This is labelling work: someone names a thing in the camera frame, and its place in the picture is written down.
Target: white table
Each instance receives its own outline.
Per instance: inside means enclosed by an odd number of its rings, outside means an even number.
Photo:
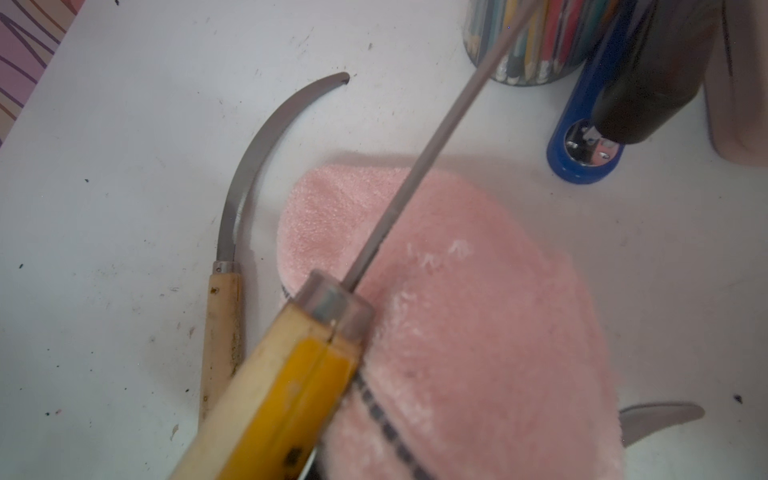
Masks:
[[[291,186],[325,162],[413,160],[472,72],[464,12],[86,2],[0,151],[0,478],[170,472],[197,424],[218,220],[254,132],[311,81],[353,76],[290,128],[247,207],[249,346],[276,312]],[[574,257],[622,406],[707,410],[632,447],[628,478],[765,478],[768,170],[719,159],[700,95],[602,182],[566,184],[545,145],[575,79],[491,83],[439,164]]]

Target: curved knife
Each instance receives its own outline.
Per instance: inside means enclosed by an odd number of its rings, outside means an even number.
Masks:
[[[237,166],[224,202],[216,261],[208,282],[198,424],[205,420],[243,359],[243,282],[240,266],[235,261],[235,248],[248,193],[262,165],[291,122],[315,100],[347,83],[349,74],[342,72],[321,78],[293,94],[266,120]]]
[[[627,448],[659,430],[703,417],[704,409],[690,402],[646,403],[627,407],[619,412],[621,443]]]

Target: pink patterned fabric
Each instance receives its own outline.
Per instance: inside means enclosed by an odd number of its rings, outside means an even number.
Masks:
[[[278,267],[340,278],[407,171],[332,165],[295,186]],[[622,478],[607,347],[570,261],[433,171],[358,293],[377,310],[360,379],[324,437],[331,480]]]

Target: pink towel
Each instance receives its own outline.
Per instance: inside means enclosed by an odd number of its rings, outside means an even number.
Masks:
[[[406,173],[331,165],[299,181],[277,237],[289,292],[313,268],[343,276]],[[430,173],[358,293],[377,317],[323,438],[327,478],[622,478],[589,294],[487,194]]]

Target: wooden handle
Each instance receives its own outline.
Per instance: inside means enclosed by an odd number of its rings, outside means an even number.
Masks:
[[[361,351],[288,302],[170,480],[298,478]]]
[[[243,362],[243,276],[214,273],[208,281],[198,428]]]

